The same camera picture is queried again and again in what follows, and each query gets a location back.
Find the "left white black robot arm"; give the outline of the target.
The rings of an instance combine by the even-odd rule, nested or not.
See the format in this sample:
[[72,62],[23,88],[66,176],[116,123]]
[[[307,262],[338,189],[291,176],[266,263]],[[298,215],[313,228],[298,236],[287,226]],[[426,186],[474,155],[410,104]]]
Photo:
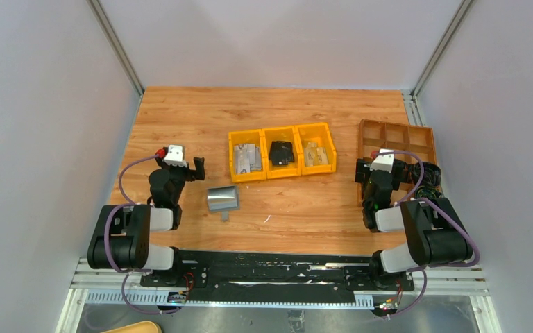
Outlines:
[[171,165],[156,155],[158,169],[149,177],[150,196],[145,204],[126,201],[101,208],[90,244],[87,263],[92,269],[112,269],[118,273],[148,273],[152,280],[169,287],[191,286],[195,276],[188,271],[174,246],[151,244],[151,233],[174,231],[183,210],[179,204],[186,182],[205,179],[205,160],[194,165]]

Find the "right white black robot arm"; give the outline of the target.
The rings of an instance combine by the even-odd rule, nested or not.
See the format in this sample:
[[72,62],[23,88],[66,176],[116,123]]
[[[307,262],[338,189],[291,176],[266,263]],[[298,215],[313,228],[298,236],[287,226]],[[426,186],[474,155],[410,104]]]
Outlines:
[[475,265],[476,245],[447,198],[391,203],[391,193],[402,182],[402,168],[377,168],[358,159],[355,181],[362,187],[362,214],[371,232],[404,231],[406,242],[374,252],[366,276],[373,287],[387,289],[405,279],[408,271],[426,266]]

